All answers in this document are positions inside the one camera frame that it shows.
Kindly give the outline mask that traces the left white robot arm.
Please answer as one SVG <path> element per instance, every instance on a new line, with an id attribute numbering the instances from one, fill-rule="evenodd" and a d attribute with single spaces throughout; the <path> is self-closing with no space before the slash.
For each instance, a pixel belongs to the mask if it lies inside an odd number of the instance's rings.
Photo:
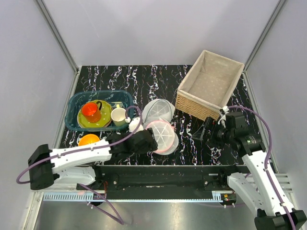
<path id="1" fill-rule="evenodd" d="M 50 149 L 48 144 L 43 144 L 28 159 L 30 188 L 46 189 L 61 177 L 61 173 L 74 166 L 146 154 L 157 149 L 158 144 L 151 128 L 134 134 L 114 133 L 93 144 L 70 149 Z"/>

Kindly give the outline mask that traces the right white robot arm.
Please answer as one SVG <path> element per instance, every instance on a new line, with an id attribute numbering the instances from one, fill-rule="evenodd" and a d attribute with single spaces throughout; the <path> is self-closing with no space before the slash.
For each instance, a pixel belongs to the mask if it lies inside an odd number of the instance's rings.
<path id="1" fill-rule="evenodd" d="M 194 139 L 204 140 L 207 145 L 223 148 L 229 145 L 238 152 L 251 173 L 252 186 L 237 166 L 228 166 L 218 176 L 218 185 L 232 189 L 254 214 L 258 230 L 298 230 L 307 217 L 297 210 L 285 195 L 271 165 L 261 137 L 252 133 L 240 112 L 225 114 L 219 121 L 207 117 Z"/>

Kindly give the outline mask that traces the pink-trimmed mesh laundry bag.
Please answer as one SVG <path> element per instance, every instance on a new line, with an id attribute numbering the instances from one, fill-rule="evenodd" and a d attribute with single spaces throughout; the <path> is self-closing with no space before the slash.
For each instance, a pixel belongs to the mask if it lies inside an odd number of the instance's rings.
<path id="1" fill-rule="evenodd" d="M 179 139 L 171 124 L 165 120 L 155 120 L 145 125 L 146 129 L 152 129 L 155 141 L 158 144 L 157 150 L 153 152 L 158 155 L 172 154 L 179 144 Z"/>

